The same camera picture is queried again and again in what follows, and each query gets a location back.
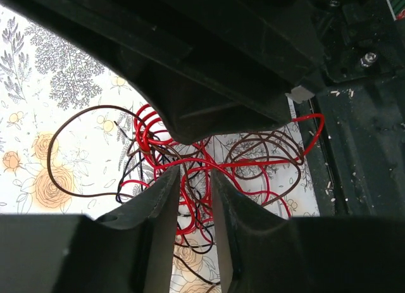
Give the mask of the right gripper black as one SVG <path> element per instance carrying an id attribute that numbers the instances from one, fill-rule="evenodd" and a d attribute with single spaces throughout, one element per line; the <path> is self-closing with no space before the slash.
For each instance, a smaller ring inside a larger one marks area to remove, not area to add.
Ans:
<path id="1" fill-rule="evenodd" d="M 404 70 L 404 43 L 388 0 L 308 0 L 326 84 Z"/>

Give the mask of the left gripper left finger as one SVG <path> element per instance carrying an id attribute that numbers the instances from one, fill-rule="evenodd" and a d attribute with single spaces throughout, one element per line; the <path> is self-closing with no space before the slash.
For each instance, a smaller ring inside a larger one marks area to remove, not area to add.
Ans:
<path id="1" fill-rule="evenodd" d="M 168 292 L 180 169 L 93 220 L 2 215 L 2 292 Z"/>

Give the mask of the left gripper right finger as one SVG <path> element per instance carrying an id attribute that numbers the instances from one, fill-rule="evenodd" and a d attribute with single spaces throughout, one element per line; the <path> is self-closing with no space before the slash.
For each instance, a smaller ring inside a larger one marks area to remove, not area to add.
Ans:
<path id="1" fill-rule="evenodd" d="M 223 292 L 403 292 L 404 221 L 283 219 L 211 174 Z"/>

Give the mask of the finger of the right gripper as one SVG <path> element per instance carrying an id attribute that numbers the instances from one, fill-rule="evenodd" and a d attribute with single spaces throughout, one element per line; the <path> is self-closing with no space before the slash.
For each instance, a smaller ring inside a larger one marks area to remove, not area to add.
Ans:
<path id="1" fill-rule="evenodd" d="M 323 63 L 307 0 L 1 0 L 138 89 L 170 135 L 271 130 Z"/>

